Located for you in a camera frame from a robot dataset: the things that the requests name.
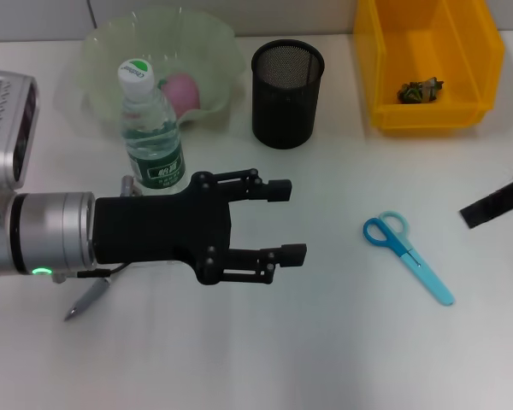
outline green indicator light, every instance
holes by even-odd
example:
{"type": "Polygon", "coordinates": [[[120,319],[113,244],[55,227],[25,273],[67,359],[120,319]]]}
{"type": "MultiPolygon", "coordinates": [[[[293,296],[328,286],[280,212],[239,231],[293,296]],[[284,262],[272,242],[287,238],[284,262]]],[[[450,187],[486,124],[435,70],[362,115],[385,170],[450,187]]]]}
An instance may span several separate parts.
{"type": "Polygon", "coordinates": [[[32,270],[33,275],[51,275],[53,271],[47,267],[37,267],[32,270]]]}

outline white tabletop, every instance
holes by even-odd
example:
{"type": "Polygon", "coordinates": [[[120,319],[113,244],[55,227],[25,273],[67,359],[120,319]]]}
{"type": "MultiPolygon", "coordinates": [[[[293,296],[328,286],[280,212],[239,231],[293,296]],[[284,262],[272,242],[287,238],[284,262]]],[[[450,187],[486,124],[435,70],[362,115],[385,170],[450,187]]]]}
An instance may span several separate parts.
{"type": "MultiPolygon", "coordinates": [[[[247,61],[271,38],[241,38],[247,61]]],[[[363,126],[350,38],[300,38],[326,61],[314,135],[288,151],[251,133],[251,71],[228,113],[185,127],[189,173],[256,167],[290,202],[232,205],[232,246],[307,243],[274,283],[200,285],[182,264],[137,264],[91,311],[90,282],[0,278],[0,409],[513,410],[513,211],[469,230],[458,210],[513,177],[513,32],[497,107],[452,138],[363,126]],[[440,306],[365,220],[397,210],[457,302],[440,306]]],[[[78,42],[0,44],[0,69],[36,77],[41,115],[24,191],[116,196],[119,138],[68,90],[78,42]]]]}

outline blue scissors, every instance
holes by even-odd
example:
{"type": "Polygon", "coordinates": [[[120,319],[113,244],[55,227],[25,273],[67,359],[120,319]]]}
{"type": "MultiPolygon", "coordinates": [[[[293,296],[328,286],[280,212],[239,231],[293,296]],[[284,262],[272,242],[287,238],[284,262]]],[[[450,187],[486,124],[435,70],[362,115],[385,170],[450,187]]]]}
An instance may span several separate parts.
{"type": "Polygon", "coordinates": [[[409,234],[409,223],[403,215],[386,211],[381,213],[378,218],[371,218],[363,226],[363,235],[375,246],[383,246],[395,252],[401,261],[415,274],[415,276],[422,282],[427,290],[431,292],[437,301],[445,306],[450,306],[454,303],[454,296],[441,282],[441,280],[433,273],[428,264],[422,257],[415,251],[412,244],[407,239],[409,234]],[[403,229],[401,232],[395,231],[386,222],[387,217],[395,218],[401,222],[403,229]],[[376,226],[386,237],[385,240],[376,239],[369,233],[370,226],[376,226]]]}

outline black mesh pencil holder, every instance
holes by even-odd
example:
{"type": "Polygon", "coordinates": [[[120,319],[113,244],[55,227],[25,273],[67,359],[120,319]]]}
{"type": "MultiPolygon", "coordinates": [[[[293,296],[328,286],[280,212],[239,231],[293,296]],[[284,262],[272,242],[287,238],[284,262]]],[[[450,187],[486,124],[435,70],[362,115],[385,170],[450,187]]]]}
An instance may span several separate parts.
{"type": "Polygon", "coordinates": [[[258,49],[251,68],[255,136],[276,149],[308,141],[325,70],[319,51],[302,41],[277,40],[258,49]]]}

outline white bottle cap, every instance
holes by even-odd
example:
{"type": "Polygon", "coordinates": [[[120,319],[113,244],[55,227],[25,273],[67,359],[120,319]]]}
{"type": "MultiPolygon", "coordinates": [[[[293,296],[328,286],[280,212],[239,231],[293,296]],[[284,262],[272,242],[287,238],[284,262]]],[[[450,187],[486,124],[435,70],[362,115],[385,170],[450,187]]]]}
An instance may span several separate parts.
{"type": "Polygon", "coordinates": [[[135,102],[148,98],[156,86],[152,66],[140,58],[122,63],[118,68],[118,79],[124,95],[135,102]]]}

